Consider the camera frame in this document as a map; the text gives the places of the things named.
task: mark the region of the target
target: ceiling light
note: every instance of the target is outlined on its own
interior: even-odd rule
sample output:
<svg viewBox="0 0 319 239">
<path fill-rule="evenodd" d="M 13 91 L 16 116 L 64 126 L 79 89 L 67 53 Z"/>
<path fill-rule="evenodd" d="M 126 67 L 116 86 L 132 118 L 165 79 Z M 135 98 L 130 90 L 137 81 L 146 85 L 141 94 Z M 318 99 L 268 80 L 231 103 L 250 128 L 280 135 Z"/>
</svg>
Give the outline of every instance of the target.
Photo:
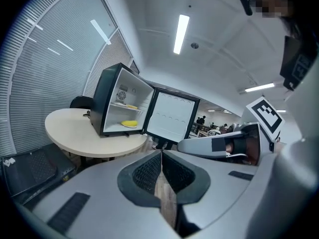
<svg viewBox="0 0 319 239">
<path fill-rule="evenodd" d="M 29 22 L 30 24 L 32 24 L 32 25 L 35 25 L 35 26 L 36 26 L 37 28 L 39 28 L 40 30 L 43 30 L 43 28 L 40 27 L 39 25 L 35 24 L 35 22 L 34 22 L 32 19 L 27 18 L 26 21 L 28 21 L 28 22 Z"/>
<path fill-rule="evenodd" d="M 56 53 L 56 54 L 59 55 L 59 53 L 57 53 L 56 51 L 54 51 L 54 50 L 52 50 L 52 49 L 50 49 L 50 48 L 48 48 L 48 50 L 53 51 L 54 53 Z"/>
<path fill-rule="evenodd" d="M 181 50 L 181 46 L 183 45 L 184 37 L 187 30 L 189 17 L 185 15 L 180 15 L 178 20 L 178 27 L 176 33 L 176 40 L 174 46 L 174 53 L 179 54 Z"/>
<path fill-rule="evenodd" d="M 34 39 L 30 38 L 30 37 L 28 37 L 28 39 L 30 39 L 31 41 L 34 41 L 34 42 L 36 42 L 36 40 L 34 40 Z"/>
<path fill-rule="evenodd" d="M 67 47 L 69 50 L 72 50 L 73 51 L 73 49 L 71 49 L 68 45 L 66 45 L 65 43 L 63 43 L 63 42 L 61 42 L 60 40 L 57 40 L 59 43 L 61 43 L 63 46 L 65 46 L 65 47 Z"/>
<path fill-rule="evenodd" d="M 275 86 L 275 84 L 273 83 L 269 83 L 269 84 L 265 84 L 265 85 L 261 85 L 261 86 L 257 86 L 257 87 L 253 87 L 253 88 L 249 88 L 249 89 L 245 89 L 246 92 L 251 92 L 251 91 L 256 91 L 256 90 L 263 90 L 263 89 L 267 89 L 267 88 L 273 88 Z"/>
<path fill-rule="evenodd" d="M 92 25 L 95 27 L 96 31 L 99 32 L 99 34 L 102 36 L 102 38 L 104 39 L 104 41 L 110 45 L 111 42 L 109 40 L 109 38 L 106 36 L 106 34 L 103 32 L 103 30 L 100 28 L 100 26 L 98 25 L 98 23 L 96 22 L 96 20 L 91 20 Z"/>
</svg>

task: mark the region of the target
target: mini fridge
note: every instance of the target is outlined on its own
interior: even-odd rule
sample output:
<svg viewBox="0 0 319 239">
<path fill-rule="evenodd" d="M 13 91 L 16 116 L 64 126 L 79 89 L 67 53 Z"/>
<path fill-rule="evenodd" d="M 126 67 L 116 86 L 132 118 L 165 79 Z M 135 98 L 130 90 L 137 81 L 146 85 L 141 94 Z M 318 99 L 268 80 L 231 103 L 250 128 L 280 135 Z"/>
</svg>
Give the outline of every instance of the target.
<svg viewBox="0 0 319 239">
<path fill-rule="evenodd" d="M 176 144 L 188 138 L 198 104 L 197 98 L 153 87 L 120 63 L 103 70 L 90 120 L 98 135 L 139 132 Z"/>
</svg>

